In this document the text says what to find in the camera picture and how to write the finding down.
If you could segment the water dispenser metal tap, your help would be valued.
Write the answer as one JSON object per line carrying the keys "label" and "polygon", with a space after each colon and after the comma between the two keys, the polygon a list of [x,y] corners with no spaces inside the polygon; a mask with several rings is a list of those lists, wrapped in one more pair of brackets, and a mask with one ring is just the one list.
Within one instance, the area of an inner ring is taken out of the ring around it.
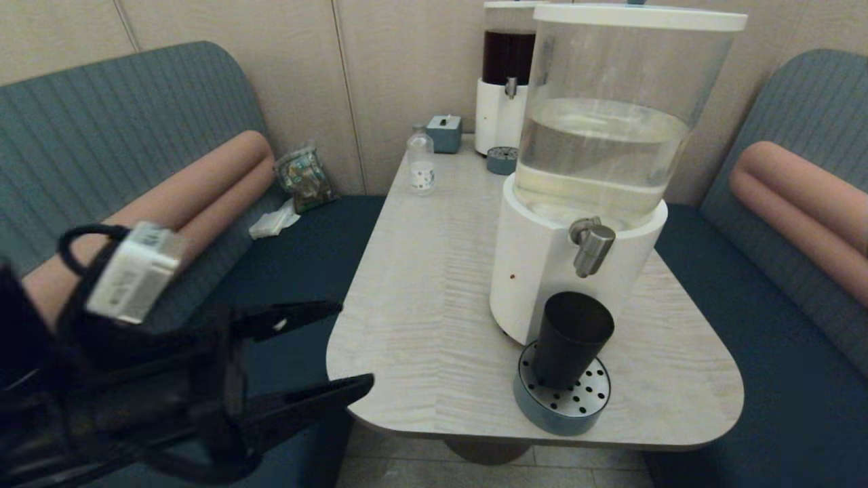
{"label": "water dispenser metal tap", "polygon": [[616,241],[616,231],[602,223],[601,217],[593,216],[576,220],[568,229],[568,238],[576,244],[574,271],[580,278],[595,275]]}

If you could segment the clear water dispenser white base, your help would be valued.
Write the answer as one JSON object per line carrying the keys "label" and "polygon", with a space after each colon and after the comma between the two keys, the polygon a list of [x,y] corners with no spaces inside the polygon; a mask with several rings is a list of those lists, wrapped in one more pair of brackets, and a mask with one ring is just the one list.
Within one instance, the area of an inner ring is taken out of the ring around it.
{"label": "clear water dispenser white base", "polygon": [[[536,21],[489,299],[513,340],[536,339],[546,301],[561,291],[619,314],[663,231],[665,192],[740,33]],[[582,279],[568,229],[593,216],[616,241]]]}

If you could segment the teal upholstered bench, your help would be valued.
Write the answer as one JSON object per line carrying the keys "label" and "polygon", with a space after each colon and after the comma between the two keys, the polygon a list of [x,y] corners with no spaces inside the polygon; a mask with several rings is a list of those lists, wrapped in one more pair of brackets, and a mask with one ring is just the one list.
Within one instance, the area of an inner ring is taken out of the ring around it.
{"label": "teal upholstered bench", "polygon": [[[734,357],[745,400],[706,447],[644,454],[654,488],[868,488],[868,306],[731,193],[771,142],[868,192],[868,56],[814,49],[768,80],[700,207],[655,248]],[[860,205],[868,236],[868,199]]]}
{"label": "teal upholstered bench", "polygon": [[[43,321],[48,330],[59,333],[75,293],[87,312],[89,292],[131,229],[100,222],[245,131],[257,131],[269,142],[250,81],[225,49],[208,41],[0,87],[0,262],[24,287],[27,274],[59,253],[80,278],[55,328]],[[252,240],[248,230],[258,217],[287,200],[274,173],[263,197],[179,279],[174,276],[142,324],[114,321],[165,333],[202,325],[223,306],[343,303],[384,200],[345,197],[304,214],[278,236]],[[90,235],[104,236],[106,243],[84,264],[74,256],[73,244]],[[326,371],[326,346],[339,313],[267,341],[245,343],[241,357],[248,396],[365,374]],[[353,423],[349,407],[301,430],[267,452],[250,476],[223,486],[334,488]],[[82,486],[196,484],[131,464]]]}

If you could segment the clear plastic water bottle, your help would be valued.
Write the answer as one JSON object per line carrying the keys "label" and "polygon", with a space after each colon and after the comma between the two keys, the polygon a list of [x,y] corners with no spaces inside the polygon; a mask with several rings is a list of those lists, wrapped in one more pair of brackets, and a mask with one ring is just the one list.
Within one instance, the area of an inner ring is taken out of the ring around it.
{"label": "clear plastic water bottle", "polygon": [[431,194],[434,191],[436,175],[433,161],[434,142],[426,133],[425,124],[412,126],[412,135],[406,143],[406,157],[410,189],[421,197]]}

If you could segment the round perforated metal drip tray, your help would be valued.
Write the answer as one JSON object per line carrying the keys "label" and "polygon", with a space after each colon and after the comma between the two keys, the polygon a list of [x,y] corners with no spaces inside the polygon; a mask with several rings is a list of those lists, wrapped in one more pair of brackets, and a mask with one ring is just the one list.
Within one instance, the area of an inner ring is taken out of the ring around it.
{"label": "round perforated metal drip tray", "polygon": [[486,169],[494,175],[512,175],[517,169],[517,158],[515,147],[492,147],[486,153]]}
{"label": "round perforated metal drip tray", "polygon": [[513,396],[522,414],[535,426],[556,436],[578,436],[596,424],[608,405],[610,374],[595,358],[580,377],[564,389],[545,386],[532,371],[536,341],[524,346],[513,379]]}

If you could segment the table pedestal base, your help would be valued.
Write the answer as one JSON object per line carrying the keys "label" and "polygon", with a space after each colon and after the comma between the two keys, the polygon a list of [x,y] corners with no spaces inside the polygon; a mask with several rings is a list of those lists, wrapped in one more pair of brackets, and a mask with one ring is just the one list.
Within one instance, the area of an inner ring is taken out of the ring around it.
{"label": "table pedestal base", "polygon": [[493,443],[487,441],[444,441],[444,445],[456,456],[469,463],[484,466],[499,466],[510,464],[527,454],[531,444],[526,443]]}

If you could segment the blue tissue box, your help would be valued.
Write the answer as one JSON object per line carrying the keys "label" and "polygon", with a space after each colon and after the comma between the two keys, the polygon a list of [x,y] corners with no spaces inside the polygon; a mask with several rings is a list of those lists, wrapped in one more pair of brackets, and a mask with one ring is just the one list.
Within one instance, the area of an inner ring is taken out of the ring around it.
{"label": "blue tissue box", "polygon": [[462,142],[462,117],[434,115],[426,126],[435,154],[456,154]]}

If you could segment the water dispenser white lid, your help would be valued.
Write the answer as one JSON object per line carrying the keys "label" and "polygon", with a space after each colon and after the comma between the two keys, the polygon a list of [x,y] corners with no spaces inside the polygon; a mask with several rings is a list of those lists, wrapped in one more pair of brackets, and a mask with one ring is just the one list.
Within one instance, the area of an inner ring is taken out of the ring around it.
{"label": "water dispenser white lid", "polygon": [[648,30],[741,32],[749,16],[716,10],[616,3],[549,3],[534,8],[533,18],[549,24],[647,28]]}

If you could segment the crumpled white tissue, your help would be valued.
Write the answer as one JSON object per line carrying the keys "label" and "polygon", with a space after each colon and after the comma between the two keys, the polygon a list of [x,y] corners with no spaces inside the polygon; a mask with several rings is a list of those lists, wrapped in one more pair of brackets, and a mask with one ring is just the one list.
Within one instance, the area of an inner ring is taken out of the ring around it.
{"label": "crumpled white tissue", "polygon": [[264,213],[248,232],[252,240],[278,236],[284,229],[295,225],[299,219],[300,214],[296,213],[294,198],[290,198],[279,209]]}

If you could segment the black plastic cup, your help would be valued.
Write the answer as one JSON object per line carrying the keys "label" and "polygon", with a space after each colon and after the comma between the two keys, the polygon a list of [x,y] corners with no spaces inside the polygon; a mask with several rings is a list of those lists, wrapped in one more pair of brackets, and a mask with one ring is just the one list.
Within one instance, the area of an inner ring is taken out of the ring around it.
{"label": "black plastic cup", "polygon": [[579,380],[614,333],[604,304],[577,291],[549,297],[531,370],[540,385],[563,390]]}

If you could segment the green snack bag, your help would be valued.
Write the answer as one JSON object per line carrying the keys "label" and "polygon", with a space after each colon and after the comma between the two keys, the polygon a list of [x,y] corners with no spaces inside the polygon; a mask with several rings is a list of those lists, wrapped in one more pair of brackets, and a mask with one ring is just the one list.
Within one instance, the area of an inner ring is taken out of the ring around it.
{"label": "green snack bag", "polygon": [[280,188],[290,195],[296,214],[303,214],[339,199],[317,154],[317,147],[307,143],[288,152],[274,163]]}

